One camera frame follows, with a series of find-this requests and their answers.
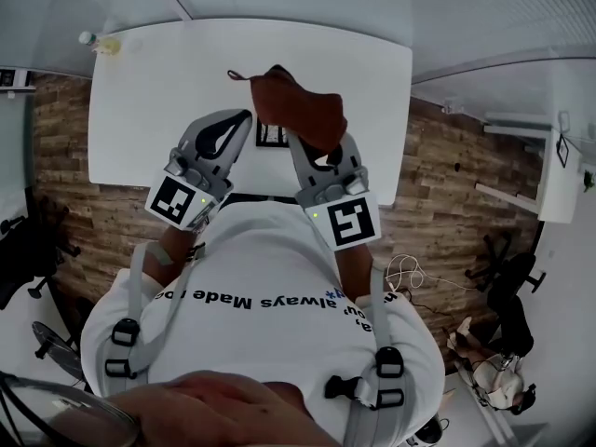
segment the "brown cloth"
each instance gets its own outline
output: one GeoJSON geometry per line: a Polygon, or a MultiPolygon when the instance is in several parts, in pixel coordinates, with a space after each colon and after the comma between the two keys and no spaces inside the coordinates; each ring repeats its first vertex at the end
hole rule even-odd
{"type": "Polygon", "coordinates": [[[307,91],[278,64],[250,78],[227,73],[235,81],[250,80],[254,108],[263,124],[288,129],[324,154],[339,144],[347,129],[339,94],[307,91]]]}

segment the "forearm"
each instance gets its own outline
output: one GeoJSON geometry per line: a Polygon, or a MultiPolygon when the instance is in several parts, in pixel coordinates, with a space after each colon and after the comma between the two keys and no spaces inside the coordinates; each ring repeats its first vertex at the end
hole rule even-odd
{"type": "Polygon", "coordinates": [[[359,296],[370,294],[373,258],[365,244],[337,251],[335,261],[347,298],[355,302],[359,296]]]}
{"type": "Polygon", "coordinates": [[[195,243],[196,234],[168,227],[159,239],[159,245],[168,253],[172,264],[162,265],[157,258],[147,252],[142,271],[153,278],[162,287],[167,287],[183,271],[186,253],[195,243]]]}

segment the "wood paneling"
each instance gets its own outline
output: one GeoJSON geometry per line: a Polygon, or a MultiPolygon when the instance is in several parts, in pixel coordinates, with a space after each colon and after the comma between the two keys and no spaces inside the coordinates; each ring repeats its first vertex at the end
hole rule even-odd
{"type": "MultiPolygon", "coordinates": [[[[65,257],[56,279],[62,290],[96,301],[117,271],[129,266],[134,246],[157,238],[165,225],[144,212],[148,189],[88,181],[90,82],[38,75],[34,83],[35,193],[68,206],[64,228],[82,251],[76,259],[65,257]]],[[[474,183],[535,196],[540,164],[514,138],[485,135],[469,117],[444,115],[436,106],[412,100],[400,186],[394,206],[381,210],[384,235],[372,246],[375,258],[388,264],[395,255],[409,253],[428,275],[473,288],[464,271],[485,260],[484,235],[508,230],[514,253],[530,249],[537,228],[533,214],[475,191],[474,183]]],[[[409,287],[408,281],[406,275],[403,286],[409,287]]],[[[441,329],[457,326],[466,316],[494,319],[477,291],[427,278],[411,292],[414,303],[442,313],[417,307],[448,368],[453,359],[441,329]]]]}

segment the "black buckle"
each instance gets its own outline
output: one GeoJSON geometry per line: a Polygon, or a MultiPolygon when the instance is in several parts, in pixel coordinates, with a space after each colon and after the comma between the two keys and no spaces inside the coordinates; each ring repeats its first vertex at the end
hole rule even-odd
{"type": "Polygon", "coordinates": [[[377,411],[379,409],[385,409],[387,407],[399,407],[403,405],[405,401],[405,397],[403,395],[403,391],[401,389],[385,389],[379,390],[378,394],[376,395],[376,406],[372,407],[372,411],[377,411]],[[400,400],[396,400],[393,402],[383,402],[383,396],[385,394],[401,394],[400,400]]]}
{"type": "Polygon", "coordinates": [[[376,352],[374,358],[376,359],[377,376],[387,378],[401,377],[403,375],[403,358],[396,347],[382,347],[376,352]]]}
{"type": "Polygon", "coordinates": [[[120,319],[112,330],[112,343],[126,347],[132,347],[137,342],[137,336],[141,328],[134,319],[120,319]]]}
{"type": "Polygon", "coordinates": [[[346,396],[348,399],[354,400],[356,387],[358,386],[361,377],[353,377],[345,381],[340,376],[332,376],[327,384],[325,384],[325,399],[334,399],[337,396],[346,396]]]}
{"type": "Polygon", "coordinates": [[[135,379],[137,377],[137,373],[130,372],[128,359],[107,359],[105,361],[105,373],[108,377],[127,377],[128,379],[135,379]],[[122,366],[122,369],[114,372],[111,371],[110,366],[122,366]]]}

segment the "shoulder strap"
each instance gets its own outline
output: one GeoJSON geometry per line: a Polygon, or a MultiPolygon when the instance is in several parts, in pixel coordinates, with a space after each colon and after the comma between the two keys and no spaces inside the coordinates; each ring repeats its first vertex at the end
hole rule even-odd
{"type": "Polygon", "coordinates": [[[362,372],[362,380],[376,393],[376,409],[371,409],[355,400],[350,407],[347,430],[344,436],[344,447],[387,447],[400,440],[407,429],[413,415],[411,399],[413,389],[409,386],[409,375],[402,372],[398,377],[397,364],[384,364],[384,355],[391,360],[395,355],[393,350],[399,351],[391,344],[391,331],[385,309],[383,292],[383,270],[371,270],[371,306],[372,325],[377,344],[377,355],[362,372]],[[382,407],[380,404],[394,404],[392,407],[382,407]]]}
{"type": "MultiPolygon", "coordinates": [[[[130,264],[129,312],[114,326],[112,336],[106,340],[98,351],[98,374],[100,375],[100,390],[104,396],[109,396],[131,389],[135,386],[147,384],[147,368],[157,358],[161,351],[169,325],[173,319],[184,288],[188,282],[193,265],[188,264],[178,277],[174,293],[169,305],[162,331],[151,342],[145,344],[139,334],[142,314],[142,265],[145,253],[150,251],[163,264],[172,261],[166,251],[157,242],[138,245],[132,254],[130,264]]],[[[202,258],[205,245],[198,248],[195,260],[202,258]]]]}

